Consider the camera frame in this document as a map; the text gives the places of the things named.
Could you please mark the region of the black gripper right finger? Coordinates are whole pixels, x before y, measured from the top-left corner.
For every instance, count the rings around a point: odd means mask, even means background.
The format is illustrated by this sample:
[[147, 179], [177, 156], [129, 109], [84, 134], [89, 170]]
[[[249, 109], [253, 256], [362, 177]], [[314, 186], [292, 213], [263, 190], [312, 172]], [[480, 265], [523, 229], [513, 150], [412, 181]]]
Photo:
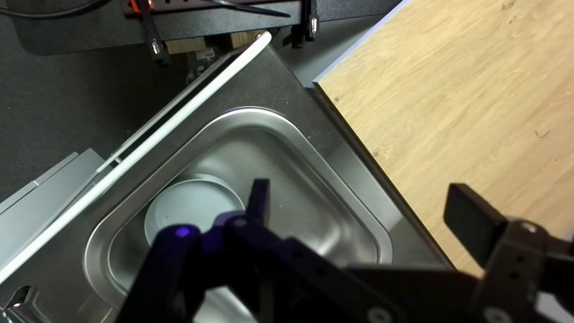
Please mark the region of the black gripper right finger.
[[443, 220], [480, 267], [507, 226], [507, 219], [464, 183], [448, 185]]

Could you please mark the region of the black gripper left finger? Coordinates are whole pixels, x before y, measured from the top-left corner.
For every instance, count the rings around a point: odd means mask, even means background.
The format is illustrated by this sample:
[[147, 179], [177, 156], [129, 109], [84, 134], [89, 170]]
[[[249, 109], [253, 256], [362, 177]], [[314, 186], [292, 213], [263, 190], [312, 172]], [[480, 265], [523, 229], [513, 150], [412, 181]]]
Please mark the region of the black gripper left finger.
[[247, 206], [244, 210], [220, 213], [210, 235], [222, 246], [254, 244], [265, 237], [265, 220], [269, 217], [271, 181], [256, 177], [251, 185]]

